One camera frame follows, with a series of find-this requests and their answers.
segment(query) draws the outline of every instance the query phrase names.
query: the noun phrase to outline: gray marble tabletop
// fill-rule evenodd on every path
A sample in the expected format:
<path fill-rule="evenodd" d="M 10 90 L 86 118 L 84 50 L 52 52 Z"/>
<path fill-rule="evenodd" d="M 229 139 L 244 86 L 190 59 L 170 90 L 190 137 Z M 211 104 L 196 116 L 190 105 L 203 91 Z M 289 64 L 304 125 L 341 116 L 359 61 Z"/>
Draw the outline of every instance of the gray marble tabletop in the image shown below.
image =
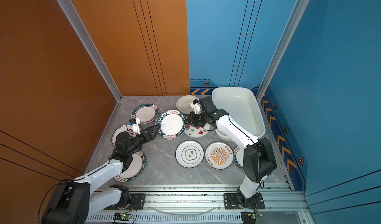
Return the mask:
<path fill-rule="evenodd" d="M 105 142 L 101 146 L 99 156 L 93 167 L 97 167 L 107 161 L 114 146 L 111 143 L 114 131 L 121 125 L 126 124 L 131 119 L 131 113 L 135 107 L 142 103 L 153 103 L 159 107 L 159 112 L 176 109 L 176 101 L 181 96 L 134 96 L 123 97 L 117 116 L 112 124 Z M 154 125 L 154 122 L 141 125 L 142 129 Z M 124 184 L 215 184 L 215 183 L 241 183 L 245 173 L 234 162 L 224 170 L 217 170 L 210 167 L 205 159 L 195 168 L 184 168 L 178 164 L 175 157 L 177 146 L 183 141 L 195 140 L 205 148 L 215 142 L 220 141 L 215 131 L 209 132 L 206 136 L 198 139 L 190 138 L 182 134 L 178 138 L 168 140 L 160 136 L 143 145 L 142 151 L 145 154 L 146 165 L 144 171 L 134 180 Z M 232 149 L 236 147 L 234 142 L 226 142 Z M 284 183 L 285 175 L 277 168 L 266 179 L 267 183 Z M 114 179 L 109 180 L 106 185 L 123 184 Z"/>

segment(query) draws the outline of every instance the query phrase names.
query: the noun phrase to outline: black mounting plate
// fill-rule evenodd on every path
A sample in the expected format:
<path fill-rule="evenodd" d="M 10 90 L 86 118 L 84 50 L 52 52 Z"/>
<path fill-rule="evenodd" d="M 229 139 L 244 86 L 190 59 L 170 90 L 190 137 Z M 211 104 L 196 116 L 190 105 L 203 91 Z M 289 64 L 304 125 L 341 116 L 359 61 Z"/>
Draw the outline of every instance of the black mounting plate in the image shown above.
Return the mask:
<path fill-rule="evenodd" d="M 254 209 L 254 206 L 256 209 L 259 209 L 259 210 L 264 209 L 265 206 L 264 206 L 262 194 L 258 192 L 255 195 L 256 195 L 256 199 L 253 202 L 253 205 L 249 207 L 248 209 Z M 224 193 L 224 202 L 225 202 L 225 209 L 228 209 L 228 210 L 243 209 L 239 206 L 236 193 Z"/>
<path fill-rule="evenodd" d="M 131 199 L 134 201 L 134 210 L 143 210 L 145 202 L 145 193 L 130 193 Z M 124 210 L 130 210 L 131 205 L 127 206 Z M 105 210 L 119 210 L 115 205 L 106 207 Z"/>

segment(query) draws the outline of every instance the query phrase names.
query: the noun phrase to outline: plate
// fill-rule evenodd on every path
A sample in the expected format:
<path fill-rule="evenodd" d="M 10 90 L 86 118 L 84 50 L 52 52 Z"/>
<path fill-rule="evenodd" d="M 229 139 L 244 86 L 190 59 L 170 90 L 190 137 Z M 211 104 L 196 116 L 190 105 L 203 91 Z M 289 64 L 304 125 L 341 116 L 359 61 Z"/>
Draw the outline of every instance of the plate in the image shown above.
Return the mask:
<path fill-rule="evenodd" d="M 198 97 L 193 95 L 186 95 L 181 98 L 179 98 L 176 102 L 176 108 L 187 115 L 189 115 L 191 112 L 194 112 L 193 108 L 191 107 L 191 102 L 194 100 L 198 100 Z"/>
<path fill-rule="evenodd" d="M 233 163 L 233 151 L 227 144 L 217 141 L 205 150 L 205 160 L 215 169 L 226 169 Z"/>
<path fill-rule="evenodd" d="M 201 138 L 206 136 L 210 130 L 211 125 L 206 124 L 204 127 L 186 125 L 184 134 L 192 138 Z"/>
<path fill-rule="evenodd" d="M 176 160 L 185 168 L 194 168 L 201 164 L 204 150 L 196 141 L 184 141 L 176 149 Z"/>
<path fill-rule="evenodd" d="M 243 152 L 240 147 L 236 147 L 233 151 L 234 153 L 234 162 L 238 166 L 238 168 L 243 170 Z"/>
<path fill-rule="evenodd" d="M 141 104 L 132 111 L 131 118 L 139 118 L 140 124 L 153 122 L 159 115 L 159 108 L 152 103 Z"/>
<path fill-rule="evenodd" d="M 115 146 L 115 141 L 117 140 L 117 135 L 123 131 L 128 131 L 128 133 L 130 134 L 130 136 L 132 137 L 136 137 L 136 132 L 134 132 L 132 129 L 127 129 L 127 125 L 123 125 L 121 127 L 119 127 L 118 129 L 116 129 L 116 131 L 114 132 L 114 134 L 112 135 L 112 144 Z"/>
<path fill-rule="evenodd" d="M 181 136 L 186 124 L 184 113 L 178 110 L 168 110 L 163 112 L 156 120 L 156 125 L 160 125 L 158 134 L 166 139 L 174 139 Z"/>
<path fill-rule="evenodd" d="M 134 159 L 131 162 L 130 167 L 123 173 L 114 177 L 118 182 L 130 182 L 136 179 L 144 170 L 145 167 L 145 156 L 144 153 L 139 150 L 132 154 Z"/>

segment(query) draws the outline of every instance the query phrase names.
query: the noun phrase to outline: white tub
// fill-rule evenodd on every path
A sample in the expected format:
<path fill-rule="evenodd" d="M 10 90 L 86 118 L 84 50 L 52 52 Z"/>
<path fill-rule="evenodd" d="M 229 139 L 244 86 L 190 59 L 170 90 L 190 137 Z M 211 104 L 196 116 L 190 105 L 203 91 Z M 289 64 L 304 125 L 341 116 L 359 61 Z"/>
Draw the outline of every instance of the white tub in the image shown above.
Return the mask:
<path fill-rule="evenodd" d="M 230 116 L 251 134 L 261 138 L 265 133 L 260 107 L 253 92 L 247 88 L 222 87 L 212 92 L 212 100 L 217 109 L 224 109 Z M 231 141 L 224 133 L 216 130 L 217 136 Z"/>

